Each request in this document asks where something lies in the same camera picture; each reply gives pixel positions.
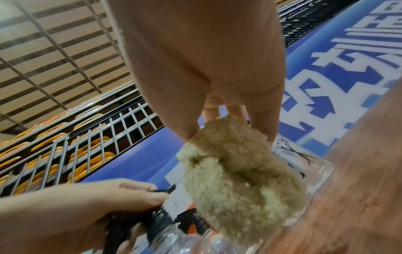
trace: clear plastic bottle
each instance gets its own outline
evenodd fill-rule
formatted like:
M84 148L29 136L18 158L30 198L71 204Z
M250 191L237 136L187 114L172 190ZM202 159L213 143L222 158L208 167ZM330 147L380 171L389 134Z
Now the clear plastic bottle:
M204 237L186 235L177 229L168 213L159 209L145 222L147 238L154 254L217 254Z
M300 173L307 185L307 192L310 198L323 186L335 169L331 162L312 154L279 134L272 145L272 152L286 160L290 167ZM292 218L289 218L284 226L294 224L307 208L308 206Z
M224 237L211 229L211 225L198 214L193 214L193 222L197 233L208 239L218 254L239 254L233 244Z

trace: skin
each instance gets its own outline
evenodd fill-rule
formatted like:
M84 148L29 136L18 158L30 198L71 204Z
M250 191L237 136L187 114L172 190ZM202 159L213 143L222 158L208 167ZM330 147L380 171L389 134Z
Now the skin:
M131 180L65 184L0 199L0 246L10 254L79 254L102 249L106 220L114 211L142 212L161 205L167 193L149 192L156 186ZM141 225L118 254L128 254Z
M103 0L141 94L184 142L220 105L276 137L285 46L273 1Z

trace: wooden table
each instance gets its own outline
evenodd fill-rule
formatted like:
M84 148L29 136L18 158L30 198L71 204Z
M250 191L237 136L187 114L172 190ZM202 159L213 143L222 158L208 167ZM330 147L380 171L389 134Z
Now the wooden table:
M261 254L402 254L402 82L331 149L335 164L302 219Z

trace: blue surface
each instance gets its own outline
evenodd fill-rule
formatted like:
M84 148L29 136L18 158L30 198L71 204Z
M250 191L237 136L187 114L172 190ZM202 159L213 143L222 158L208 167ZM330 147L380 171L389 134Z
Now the blue surface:
M332 42L334 38L402 42L401 38L353 36L345 31L367 15L373 15L369 13L383 2L361 0L289 47L286 92L279 124L281 135L323 156L395 84L399 78L395 70L400 73L401 67L384 60L384 53L367 52L362 48L334 49L339 43ZM395 13L380 14L376 19L390 15ZM322 55L328 51L338 55ZM181 146L179 138L163 128L84 182L124 177L165 186L164 176L177 164L174 155Z

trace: plush cloth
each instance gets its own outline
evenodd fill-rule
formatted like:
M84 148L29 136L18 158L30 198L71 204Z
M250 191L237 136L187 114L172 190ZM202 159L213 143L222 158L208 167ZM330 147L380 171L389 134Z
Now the plush cloth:
M177 158L198 212L233 242L266 240L307 205L300 175L270 151L267 136L231 117L207 123Z

